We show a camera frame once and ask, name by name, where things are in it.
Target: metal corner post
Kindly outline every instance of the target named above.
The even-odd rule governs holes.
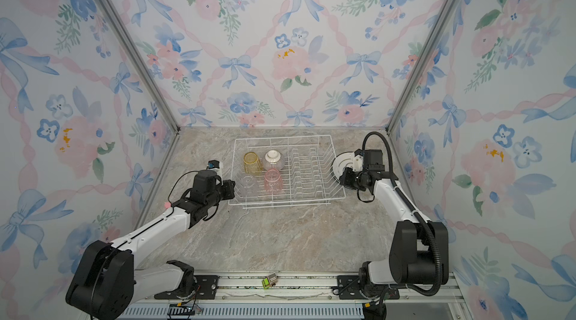
[[[440,38],[443,35],[443,32],[448,25],[448,21],[450,20],[452,14],[457,7],[459,0],[446,0],[440,9],[440,13],[438,14],[438,20],[436,21],[432,31],[430,31],[426,42],[424,42],[424,48],[422,49],[422,55],[418,58],[418,61],[414,65],[414,70],[412,71],[412,76],[408,80],[402,94],[400,95],[400,99],[396,108],[394,109],[394,113],[386,126],[386,132],[388,136],[392,134],[395,127],[400,122],[400,118],[404,113],[404,109],[406,108],[408,101],[410,100],[410,96],[414,92],[416,85],[418,84],[418,80],[422,76],[424,72],[424,68],[426,64],[430,60],[434,49],[438,45]]]
[[[106,16],[106,19],[108,20],[110,27],[113,29],[118,40],[120,41],[120,44],[126,51],[128,58],[134,64],[134,67],[138,72],[138,75],[142,79],[142,82],[144,83],[144,86],[146,86],[146,89],[150,92],[152,99],[156,102],[156,105],[158,106],[160,113],[164,116],[166,122],[169,123],[169,126],[172,129],[172,131],[177,133],[179,129],[178,122],[176,121],[176,118],[170,111],[168,104],[166,104],[166,101],[164,100],[164,97],[160,93],[160,89],[158,89],[158,86],[156,86],[154,79],[150,76],[146,63],[139,55],[138,49],[136,48],[136,45],[134,44],[134,41],[132,40],[132,37],[130,36],[128,29],[120,20],[120,15],[116,11],[116,8],[112,4],[112,1],[96,0],[96,2],[98,6],[102,9],[102,11],[104,11],[104,15]]]

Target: white wire dish rack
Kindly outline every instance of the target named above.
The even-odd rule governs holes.
[[[266,192],[264,173],[252,174],[257,190],[246,195],[238,188],[230,205],[247,208],[291,207],[329,204],[346,196],[332,174],[332,162],[336,158],[332,136],[293,136],[265,138],[237,138],[234,141],[232,180],[239,184],[244,172],[244,155],[255,152],[260,161],[270,150],[280,151],[286,161],[280,171],[282,190]]]

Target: floral wallpaper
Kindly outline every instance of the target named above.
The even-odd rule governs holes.
[[[575,4],[460,0],[393,129],[476,320],[576,319]]]
[[[77,318],[86,247],[133,229],[173,132],[94,0],[1,0],[0,318]]]
[[[252,127],[384,126],[444,0],[112,2],[181,125]]]

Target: clear glass cup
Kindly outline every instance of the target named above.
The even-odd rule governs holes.
[[[258,181],[256,181],[256,178],[252,175],[244,175],[240,181],[238,181],[237,187],[239,196],[245,200],[254,200],[260,192]]]
[[[259,174],[262,172],[260,158],[255,152],[247,152],[244,155],[244,172],[247,174]]]
[[[284,167],[284,164],[284,156],[282,156],[281,152],[278,150],[270,150],[266,155],[264,155],[262,166],[264,167],[264,170],[275,168],[280,171]]]
[[[282,191],[284,183],[280,176],[280,171],[271,168],[264,174],[264,190],[268,194],[277,194]]]

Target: marble table surface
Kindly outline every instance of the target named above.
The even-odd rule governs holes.
[[[368,129],[321,128],[185,128],[170,159],[146,221],[164,211],[164,203],[181,174],[205,168],[213,158],[230,166],[236,138],[329,134],[336,154],[362,146]],[[382,149],[372,136],[366,148]],[[402,167],[394,154],[395,173],[404,185]],[[175,201],[192,186],[184,177],[170,198]],[[198,270],[341,271],[356,272],[364,261],[388,258],[393,224],[380,201],[364,204],[356,193],[328,205],[242,209],[227,201],[207,222],[178,234],[152,252],[139,267],[160,266],[167,260],[186,262]]]

